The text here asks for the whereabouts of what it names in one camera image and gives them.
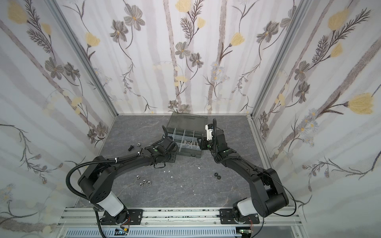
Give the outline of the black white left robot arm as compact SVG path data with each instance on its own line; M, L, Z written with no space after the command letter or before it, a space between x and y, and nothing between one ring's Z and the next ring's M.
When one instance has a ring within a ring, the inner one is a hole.
M128 208L112 192L114 180L141 167L162 165L175 157L176 143L165 126L164 135L157 142L136 154L106 159L98 156L93 161L72 168L65 179L67 188L75 195L89 201L95 209L105 212L108 221L115 225L124 225L131 220Z

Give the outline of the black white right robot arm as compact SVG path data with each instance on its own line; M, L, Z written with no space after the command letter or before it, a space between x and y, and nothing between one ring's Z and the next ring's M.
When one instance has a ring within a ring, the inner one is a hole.
M250 197L234 203L232 216L243 222L251 215L265 218L289 205L289 190L281 183L274 169L264 169L244 159L226 142L224 131L217 126L217 120L205 126L206 137L198 138L201 150L209 150L217 164L235 171L248 184Z

